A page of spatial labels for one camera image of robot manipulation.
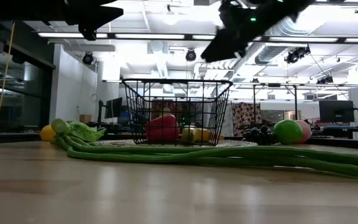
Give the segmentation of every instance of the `ceiling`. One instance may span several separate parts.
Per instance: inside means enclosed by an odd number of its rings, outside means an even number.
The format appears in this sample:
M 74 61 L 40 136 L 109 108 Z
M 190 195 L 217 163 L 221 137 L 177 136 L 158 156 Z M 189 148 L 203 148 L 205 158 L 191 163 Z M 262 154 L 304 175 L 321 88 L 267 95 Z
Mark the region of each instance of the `ceiling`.
M 167 11 L 167 4 L 172 6 L 171 12 Z M 221 25 L 217 11 L 219 5 L 220 2 L 210 6 L 194 6 L 194 2 L 189 0 L 120 0 L 107 6 L 123 8 L 124 15 L 102 26 L 98 32 L 213 34 L 216 26 Z M 301 14 L 300 20 L 291 26 L 296 30 L 307 30 L 304 32 L 305 35 L 358 36 L 358 14 L 354 13 L 355 9 L 357 6 L 310 6 Z M 52 27 L 42 22 L 27 23 L 37 32 L 78 32 L 77 27 L 68 26 L 64 22 L 53 22 Z M 164 41 L 168 46 L 194 49 L 198 56 L 194 62 L 185 60 L 185 51 L 170 52 L 157 58 L 150 51 L 148 52 L 149 40 L 67 41 L 70 44 L 65 45 L 65 50 L 77 55 L 84 54 L 78 51 L 78 47 L 81 49 L 87 45 L 115 46 L 114 54 L 119 58 L 121 75 L 124 77 L 133 74 L 151 75 L 152 70 L 161 69 L 156 60 L 163 60 L 168 74 L 170 71 L 187 71 L 194 73 L 195 77 L 202 73 L 201 75 L 205 75 L 206 78 L 227 77 L 234 82 L 250 82 L 256 77 L 260 82 L 263 80 L 263 82 L 316 83 L 324 73 L 329 73 L 333 75 L 335 83 L 346 83 L 349 71 L 355 70 L 358 65 L 358 45 L 349 44 L 310 44 L 311 56 L 308 55 L 290 65 L 283 59 L 288 51 L 294 48 L 282 47 L 282 51 L 274 55 L 268 64 L 256 65 L 256 55 L 251 55 L 251 50 L 243 59 L 206 64 L 199 55 L 209 44 L 208 41 Z

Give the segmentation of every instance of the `pink ball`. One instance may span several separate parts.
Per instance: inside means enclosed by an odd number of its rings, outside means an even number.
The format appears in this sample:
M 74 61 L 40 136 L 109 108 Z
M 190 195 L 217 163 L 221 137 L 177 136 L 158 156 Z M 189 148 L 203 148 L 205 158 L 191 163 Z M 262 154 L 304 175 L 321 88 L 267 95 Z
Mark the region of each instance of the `pink ball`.
M 308 123 L 306 123 L 305 121 L 302 120 L 298 120 L 296 121 L 302 128 L 302 132 L 303 132 L 303 137 L 301 140 L 297 141 L 297 144 L 303 144 L 305 143 L 311 136 L 311 128 L 310 125 Z

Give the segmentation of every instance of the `computer monitor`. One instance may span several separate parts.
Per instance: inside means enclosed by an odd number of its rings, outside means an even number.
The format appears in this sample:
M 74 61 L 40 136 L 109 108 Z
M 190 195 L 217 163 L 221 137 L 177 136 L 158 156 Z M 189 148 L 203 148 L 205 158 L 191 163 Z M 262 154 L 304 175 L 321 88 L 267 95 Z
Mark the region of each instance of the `computer monitor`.
M 106 112 L 104 118 L 117 118 L 121 114 L 122 97 L 106 102 Z
M 321 100 L 319 101 L 319 107 L 321 122 L 354 122 L 353 101 Z

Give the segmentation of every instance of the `black wire basket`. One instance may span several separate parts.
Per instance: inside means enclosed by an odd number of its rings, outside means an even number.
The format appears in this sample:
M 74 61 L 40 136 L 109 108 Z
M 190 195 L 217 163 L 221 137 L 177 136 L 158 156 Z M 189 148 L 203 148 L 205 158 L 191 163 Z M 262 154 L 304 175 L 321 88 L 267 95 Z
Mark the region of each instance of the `black wire basket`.
M 136 144 L 215 146 L 232 82 L 227 80 L 123 79 Z

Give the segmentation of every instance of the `security camera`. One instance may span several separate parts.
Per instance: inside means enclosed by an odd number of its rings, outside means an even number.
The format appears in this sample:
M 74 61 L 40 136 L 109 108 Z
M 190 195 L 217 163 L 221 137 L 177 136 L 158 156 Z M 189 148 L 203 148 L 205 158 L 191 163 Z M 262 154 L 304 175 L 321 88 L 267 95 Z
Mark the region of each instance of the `security camera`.
M 95 62 L 95 59 L 93 57 L 93 53 L 92 52 L 86 52 L 84 57 L 82 58 L 82 62 L 85 65 L 92 65 Z
M 194 49 L 188 49 L 187 53 L 186 53 L 186 61 L 188 62 L 192 62 L 194 60 L 196 60 L 196 52 L 194 51 Z

